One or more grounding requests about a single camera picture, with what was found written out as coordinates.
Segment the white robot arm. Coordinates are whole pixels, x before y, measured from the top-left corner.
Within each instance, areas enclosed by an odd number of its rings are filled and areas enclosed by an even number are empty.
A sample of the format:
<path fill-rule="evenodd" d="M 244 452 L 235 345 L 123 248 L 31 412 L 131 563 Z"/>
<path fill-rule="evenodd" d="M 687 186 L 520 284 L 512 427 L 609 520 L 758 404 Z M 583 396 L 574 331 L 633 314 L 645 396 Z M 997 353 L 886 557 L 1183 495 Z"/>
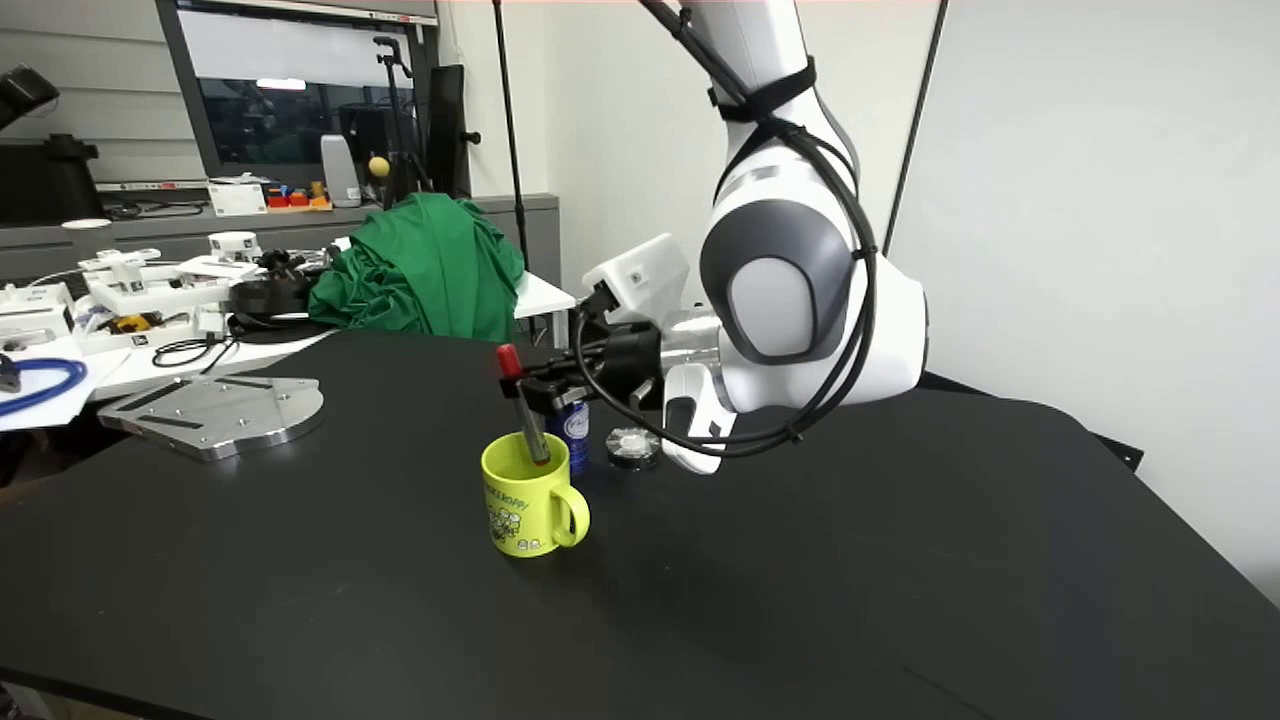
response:
<path fill-rule="evenodd" d="M 664 235 L 590 272 L 570 349 L 515 384 L 645 415 L 702 475 L 920 384 L 929 295 L 875 243 L 859 164 L 794 0 L 642 0 L 706 67 L 730 159 L 695 256 Z"/>

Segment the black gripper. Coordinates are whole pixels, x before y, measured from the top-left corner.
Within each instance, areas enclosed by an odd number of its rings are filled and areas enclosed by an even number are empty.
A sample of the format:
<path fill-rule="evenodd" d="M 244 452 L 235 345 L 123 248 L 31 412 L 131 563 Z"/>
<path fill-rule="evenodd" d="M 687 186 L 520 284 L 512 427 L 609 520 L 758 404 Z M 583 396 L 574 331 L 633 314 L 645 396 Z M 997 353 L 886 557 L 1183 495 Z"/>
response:
<path fill-rule="evenodd" d="M 662 327 L 636 325 L 583 325 L 582 361 L 590 375 L 621 404 L 662 404 Z M 525 401 L 540 415 L 564 415 L 590 401 L 583 370 L 574 353 L 529 355 L 520 368 Z"/>

